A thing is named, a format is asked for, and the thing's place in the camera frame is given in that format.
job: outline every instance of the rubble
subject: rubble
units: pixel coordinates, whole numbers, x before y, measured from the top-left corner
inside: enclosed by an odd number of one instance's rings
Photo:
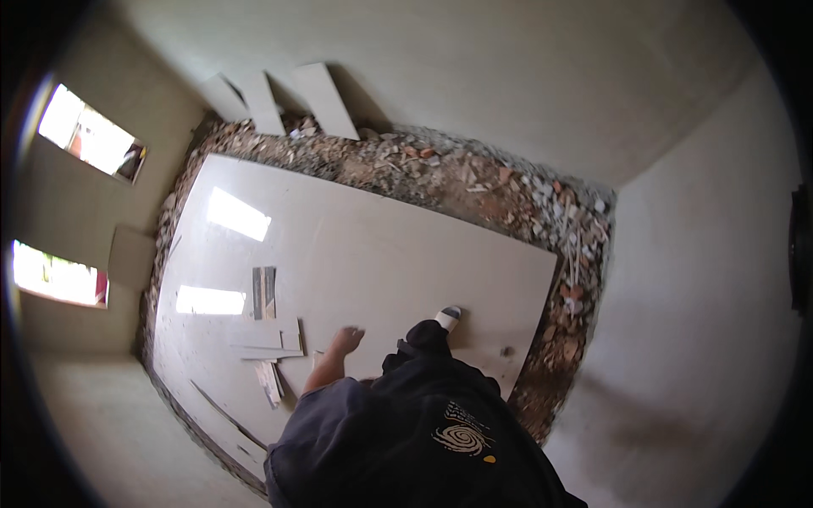
[[[549,250],[560,273],[542,314],[544,332],[524,361],[509,407],[543,441],[578,368],[602,293],[615,195],[474,140],[424,128],[378,133],[363,141],[325,136],[311,117],[286,117],[288,137],[258,134],[250,122],[217,123],[188,162],[159,212],[146,315],[157,304],[172,235],[203,159],[226,154],[336,181],[452,215]],[[144,336],[151,336],[149,317]],[[149,344],[143,347],[149,357]]]

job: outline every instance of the white wall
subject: white wall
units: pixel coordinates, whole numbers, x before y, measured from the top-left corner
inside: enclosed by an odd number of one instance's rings
[[[717,506],[785,393],[793,133],[756,67],[623,187],[589,345],[545,451],[591,506]]]
[[[59,435],[107,505],[268,506],[192,442],[135,359],[38,355],[33,365]]]
[[[94,12],[77,33],[54,78],[149,152],[135,185],[128,185],[36,135],[20,175],[15,236],[105,270],[117,224],[154,230],[203,104],[105,11]],[[135,337],[138,298],[111,284],[109,307],[99,310],[22,293],[24,334],[34,348],[123,354]]]
[[[334,72],[358,118],[437,128],[621,185],[754,59],[722,0],[119,0],[191,85]]]

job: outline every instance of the hand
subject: hand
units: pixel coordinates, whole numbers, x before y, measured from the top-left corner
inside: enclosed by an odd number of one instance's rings
[[[363,336],[364,330],[355,326],[345,326],[336,332],[328,352],[346,356],[359,347],[359,342],[361,342]]]

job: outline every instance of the spiral logo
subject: spiral logo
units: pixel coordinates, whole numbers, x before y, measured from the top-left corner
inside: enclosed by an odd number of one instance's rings
[[[452,425],[443,430],[438,428],[432,438],[446,449],[462,454],[477,455],[483,451],[483,446],[487,446],[483,435],[468,425]]]

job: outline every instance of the white slipper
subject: white slipper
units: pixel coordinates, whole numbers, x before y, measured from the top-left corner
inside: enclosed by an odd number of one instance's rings
[[[451,331],[454,330],[454,327],[457,326],[457,323],[460,321],[460,315],[462,313],[463,312],[460,310],[460,307],[449,306],[438,312],[435,316],[435,320],[440,323],[447,332],[451,333]]]

